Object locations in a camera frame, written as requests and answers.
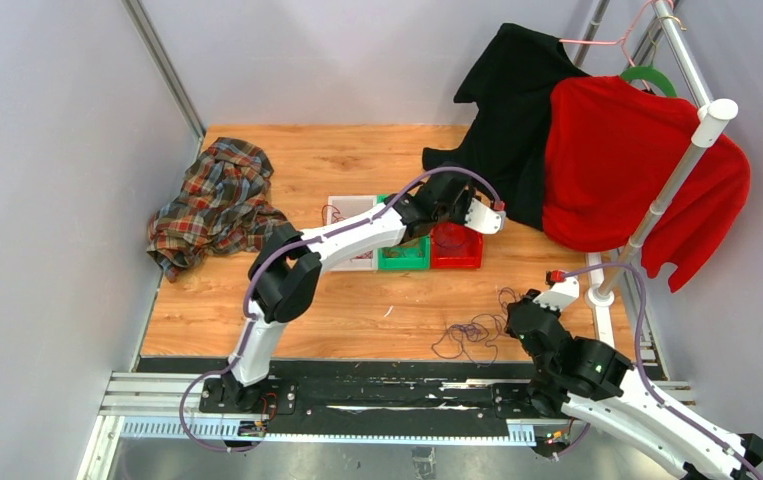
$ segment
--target clothes hanger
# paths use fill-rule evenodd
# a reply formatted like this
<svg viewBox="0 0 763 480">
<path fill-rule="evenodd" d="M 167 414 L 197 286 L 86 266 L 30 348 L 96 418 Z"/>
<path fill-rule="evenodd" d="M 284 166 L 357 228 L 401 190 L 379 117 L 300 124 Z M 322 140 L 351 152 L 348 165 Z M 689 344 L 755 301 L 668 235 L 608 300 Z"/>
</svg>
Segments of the clothes hanger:
<svg viewBox="0 0 763 480">
<path fill-rule="evenodd" d="M 684 28 L 684 25 L 681 24 L 681 20 L 679 20 L 678 17 L 672 17 L 672 18 L 674 18 L 678 22 L 679 26 L 681 26 L 683 30 L 686 30 L 686 28 Z M 678 93 L 675 90 L 675 86 L 672 84 L 670 79 L 667 78 L 667 76 L 664 75 L 663 72 L 655 68 L 655 57 L 658 56 L 658 42 L 656 42 L 655 39 L 652 38 L 651 29 L 646 31 L 646 35 L 649 37 L 649 43 L 652 44 L 652 48 L 654 49 L 652 51 L 652 59 L 649 60 L 649 66 L 635 65 L 633 67 L 629 67 L 620 74 L 620 78 L 622 78 L 628 83 L 631 83 L 634 80 L 644 80 L 644 84 L 645 82 L 649 82 L 652 85 L 655 85 L 667 97 L 670 97 L 670 98 L 678 97 Z"/>
<path fill-rule="evenodd" d="M 620 78 L 628 83 L 631 83 L 634 80 L 642 80 L 647 88 L 649 85 L 646 84 L 646 82 L 649 82 L 658 87 L 667 97 L 678 97 L 678 93 L 675 91 L 675 86 L 670 79 L 667 78 L 663 72 L 649 65 L 635 65 L 630 67 L 620 74 Z"/>
<path fill-rule="evenodd" d="M 628 40 L 629 34 L 634 30 L 634 27 L 637 25 L 637 22 L 640 20 L 640 17 L 643 15 L 643 12 L 646 10 L 646 7 L 652 4 L 655 0 L 647 0 L 646 3 L 643 4 L 642 7 L 640 7 L 640 11 L 637 12 L 637 15 L 634 17 L 634 20 L 632 20 L 631 25 L 628 26 L 628 29 L 625 31 L 625 33 L 622 35 L 622 37 L 618 38 L 617 40 L 613 42 L 600 42 L 600 41 L 593 41 L 593 40 L 575 40 L 575 39 L 569 39 L 569 38 L 562 38 L 560 39 L 561 43 L 576 43 L 576 44 L 585 44 L 585 45 L 619 45 L 620 49 L 622 50 L 622 54 L 625 55 L 626 60 L 628 60 L 629 65 L 631 65 L 631 68 L 627 69 L 625 72 L 620 75 L 620 77 L 623 78 L 623 80 L 626 80 L 628 82 L 632 80 L 642 80 L 643 85 L 649 89 L 649 84 L 646 83 L 647 81 L 652 83 L 653 85 L 657 86 L 661 89 L 662 92 L 664 92 L 665 95 L 669 96 L 676 96 L 675 88 L 672 85 L 672 82 L 669 81 L 669 79 L 661 73 L 658 70 L 655 70 L 652 67 L 638 67 L 634 63 L 634 59 L 631 58 L 631 55 L 629 55 L 628 50 L 626 49 L 626 41 Z M 670 4 L 670 8 L 675 8 L 675 5 L 673 4 L 673 0 L 667 0 L 667 3 Z M 672 18 L 676 22 L 678 22 L 679 26 L 682 30 L 686 30 L 684 28 L 684 25 L 682 25 L 681 20 L 673 15 L 667 15 L 666 17 L 659 18 L 659 20 L 663 20 L 664 18 Z M 652 44 L 655 47 L 655 55 L 658 53 L 658 45 L 656 42 L 652 41 Z"/>
</svg>

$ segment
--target red bin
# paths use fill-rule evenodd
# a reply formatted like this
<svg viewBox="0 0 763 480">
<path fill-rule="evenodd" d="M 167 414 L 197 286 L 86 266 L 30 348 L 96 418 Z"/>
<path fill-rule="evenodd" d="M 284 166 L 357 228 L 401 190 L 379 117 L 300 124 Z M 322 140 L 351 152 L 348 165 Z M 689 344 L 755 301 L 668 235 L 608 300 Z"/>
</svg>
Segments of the red bin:
<svg viewBox="0 0 763 480">
<path fill-rule="evenodd" d="M 475 230 L 449 222 L 431 230 L 431 268 L 480 268 L 483 250 Z"/>
</svg>

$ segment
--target black shirt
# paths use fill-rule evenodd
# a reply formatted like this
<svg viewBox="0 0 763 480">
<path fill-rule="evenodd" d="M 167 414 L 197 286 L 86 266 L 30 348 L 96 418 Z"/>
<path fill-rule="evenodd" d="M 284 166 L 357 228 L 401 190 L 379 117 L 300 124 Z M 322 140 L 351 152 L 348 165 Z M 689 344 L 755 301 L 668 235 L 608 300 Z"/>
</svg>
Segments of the black shirt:
<svg viewBox="0 0 763 480">
<path fill-rule="evenodd" d="M 455 103 L 478 105 L 463 142 L 454 150 L 425 148 L 422 167 L 452 161 L 481 174 L 508 218 L 543 230 L 549 97 L 561 80 L 586 76 L 558 38 L 503 24 L 454 96 Z"/>
</svg>

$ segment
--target clothes rack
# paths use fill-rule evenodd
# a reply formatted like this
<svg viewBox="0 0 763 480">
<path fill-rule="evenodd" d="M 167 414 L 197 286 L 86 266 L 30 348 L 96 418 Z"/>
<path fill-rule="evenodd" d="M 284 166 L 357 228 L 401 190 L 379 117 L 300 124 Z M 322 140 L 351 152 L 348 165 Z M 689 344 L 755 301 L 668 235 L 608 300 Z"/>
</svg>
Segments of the clothes rack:
<svg viewBox="0 0 763 480">
<path fill-rule="evenodd" d="M 604 13 L 608 3 L 608 0 L 599 1 L 599 5 L 597 5 L 594 13 L 594 21 L 596 23 L 601 21 L 599 15 Z M 690 146 L 684 152 L 684 155 L 682 155 L 681 160 L 676 165 L 664 187 L 658 193 L 657 198 L 649 206 L 649 210 L 637 226 L 637 229 L 629 237 L 628 243 L 626 243 L 620 252 L 619 261 L 625 263 L 630 262 L 637 256 L 649 233 L 664 215 L 673 197 L 675 197 L 685 180 L 687 180 L 687 177 L 702 158 L 702 155 L 722 135 L 728 122 L 737 116 L 737 104 L 734 101 L 729 99 L 713 100 L 702 78 L 701 71 L 687 46 L 682 33 L 682 25 L 673 15 L 669 3 L 666 0 L 658 0 L 654 2 L 653 7 L 656 16 L 653 22 L 661 23 L 667 43 L 670 45 L 679 69 L 687 82 L 693 101 L 699 108 L 698 115 L 701 121 L 691 138 Z M 595 287 L 598 284 L 598 288 L 590 289 L 589 296 L 591 300 L 598 304 L 607 303 L 609 299 L 612 299 L 612 292 L 620 275 L 621 272 L 618 270 L 609 270 L 604 273 L 604 278 L 598 278 L 599 275 L 596 276 L 597 278 L 591 276 L 591 285 Z"/>
<path fill-rule="evenodd" d="M 584 40 L 593 40 L 608 4 L 609 0 L 599 0 L 594 10 L 593 19 L 585 33 Z M 643 51 L 643 43 L 647 43 L 651 37 L 648 32 L 653 31 L 657 28 L 656 24 L 660 23 L 664 37 L 666 37 L 679 70 L 681 70 L 684 80 L 688 85 L 693 102 L 698 107 L 697 114 L 701 121 L 691 137 L 690 146 L 682 155 L 681 160 L 679 160 L 666 184 L 658 193 L 658 196 L 649 206 L 637 229 L 632 233 L 625 247 L 620 251 L 618 261 L 623 263 L 630 263 L 637 256 L 649 233 L 664 215 L 673 197 L 681 189 L 690 172 L 693 171 L 693 168 L 702 158 L 702 155 L 722 135 L 728 122 L 737 116 L 737 104 L 734 101 L 728 99 L 714 100 L 711 96 L 702 73 L 697 67 L 693 55 L 690 53 L 687 41 L 682 33 L 681 21 L 675 17 L 667 0 L 654 2 L 653 11 L 655 18 L 647 27 L 647 34 L 644 35 L 643 41 L 635 50 L 633 60 L 639 65 L 648 57 L 648 48 L 646 48 L 647 54 L 642 55 L 642 58 L 638 54 Z M 577 66 L 581 66 L 585 54 L 586 49 L 579 50 L 575 62 Z M 597 265 L 602 263 L 602 256 L 600 253 L 588 253 L 586 260 L 588 265 Z M 614 287 L 616 287 L 623 274 L 620 269 L 607 269 L 605 271 L 599 269 L 589 273 L 590 288 L 587 291 L 586 300 L 593 310 L 597 338 L 611 346 L 614 346 L 614 333 L 611 324 L 610 306 L 615 301 Z"/>
</svg>

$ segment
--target floor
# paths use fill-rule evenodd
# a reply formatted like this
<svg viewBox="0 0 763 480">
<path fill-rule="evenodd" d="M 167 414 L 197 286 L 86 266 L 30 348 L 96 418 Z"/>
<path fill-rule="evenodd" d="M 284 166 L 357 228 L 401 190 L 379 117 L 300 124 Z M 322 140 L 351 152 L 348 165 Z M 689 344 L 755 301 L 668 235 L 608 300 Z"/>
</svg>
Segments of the floor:
<svg viewBox="0 0 763 480">
<path fill-rule="evenodd" d="M 640 451 L 595 428 L 558 463 L 526 447 L 264 442 L 246 454 L 219 455 L 188 440 L 123 438 L 114 465 L 110 478 L 115 480 L 673 478 Z"/>
<path fill-rule="evenodd" d="M 423 147 L 453 148 L 465 126 L 213 126 L 204 144 L 217 137 L 250 141 L 275 168 L 272 203 L 298 229 L 322 225 L 329 195 L 388 194 L 421 169 Z M 253 253 L 208 258 L 175 283 L 160 286 L 143 355 L 224 356 L 235 347 L 243 324 L 241 300 Z M 547 270 L 584 265 L 570 251 L 532 228 L 508 222 L 484 238 L 478 270 L 419 272 L 331 272 L 320 279 L 311 308 L 286 329 L 275 355 L 298 358 L 436 360 L 432 344 L 454 323 L 498 314 L 499 291 L 544 288 Z M 586 276 L 581 279 L 586 284 Z M 633 359 L 631 330 L 621 299 L 612 307 L 617 348 Z M 594 337 L 593 316 L 583 301 L 561 321 L 574 335 Z M 496 332 L 493 321 L 483 325 Z M 469 345 L 478 361 L 524 361 L 519 342 L 507 336 L 495 347 Z M 446 339 L 443 356 L 460 351 Z"/>
</svg>

